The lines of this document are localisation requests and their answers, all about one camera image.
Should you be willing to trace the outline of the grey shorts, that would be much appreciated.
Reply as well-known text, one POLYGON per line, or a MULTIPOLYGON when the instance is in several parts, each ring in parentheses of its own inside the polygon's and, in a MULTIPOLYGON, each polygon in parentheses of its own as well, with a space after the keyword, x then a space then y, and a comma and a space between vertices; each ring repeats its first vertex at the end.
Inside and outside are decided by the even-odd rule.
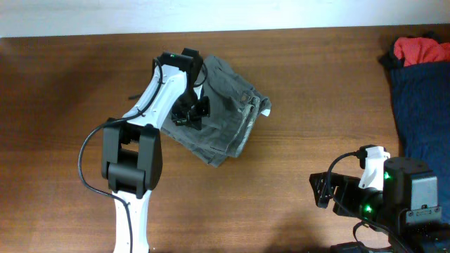
POLYGON ((210 116, 202 118, 202 129, 177 126, 167 117, 161 131, 203 162, 218 167, 242 153, 256 119, 270 115, 271 101, 225 60, 210 55, 204 64, 207 74, 200 74, 198 81, 210 100, 210 116))

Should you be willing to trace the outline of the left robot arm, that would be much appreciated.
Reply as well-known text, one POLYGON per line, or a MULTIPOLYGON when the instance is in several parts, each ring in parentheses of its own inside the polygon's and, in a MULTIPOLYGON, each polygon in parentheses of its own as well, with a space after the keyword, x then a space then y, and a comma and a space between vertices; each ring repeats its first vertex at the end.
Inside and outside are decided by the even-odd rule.
POLYGON ((196 82, 203 68, 198 51, 164 52, 153 64, 152 79, 138 102, 103 129, 101 174, 115 201, 115 252, 149 250, 148 206, 162 173, 164 121, 200 130, 210 115, 210 100, 196 82))

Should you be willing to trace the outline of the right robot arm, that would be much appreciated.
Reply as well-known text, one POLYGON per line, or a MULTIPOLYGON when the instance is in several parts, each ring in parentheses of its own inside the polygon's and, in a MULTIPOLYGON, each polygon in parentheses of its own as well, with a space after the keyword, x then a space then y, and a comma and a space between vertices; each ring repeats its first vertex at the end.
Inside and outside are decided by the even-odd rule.
POLYGON ((442 221, 438 182, 426 163, 407 157, 364 158, 361 177, 311 174, 316 206, 329 201, 338 216, 359 220, 388 236, 383 252, 448 252, 449 225, 442 221))

